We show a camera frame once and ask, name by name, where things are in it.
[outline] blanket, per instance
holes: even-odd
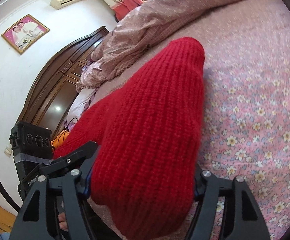
[[[91,54],[77,91],[97,87],[120,75],[151,48],[208,9],[241,0],[148,0],[135,8]]]

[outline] ribbed knit fabric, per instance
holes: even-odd
[[[172,233],[192,205],[204,59],[195,39],[172,41],[121,89],[86,111],[54,153],[64,156],[89,140],[102,145],[91,197],[109,207],[128,239]]]

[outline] blue fabric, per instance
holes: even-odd
[[[0,240],[8,240],[11,233],[0,233]]]

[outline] wooden headboard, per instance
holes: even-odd
[[[57,52],[34,81],[18,121],[48,128],[54,139],[63,129],[63,120],[77,96],[75,85],[82,68],[108,33],[102,26]]]

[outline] gold picture frame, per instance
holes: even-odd
[[[19,54],[23,54],[49,31],[49,28],[28,14],[9,27],[1,36]]]

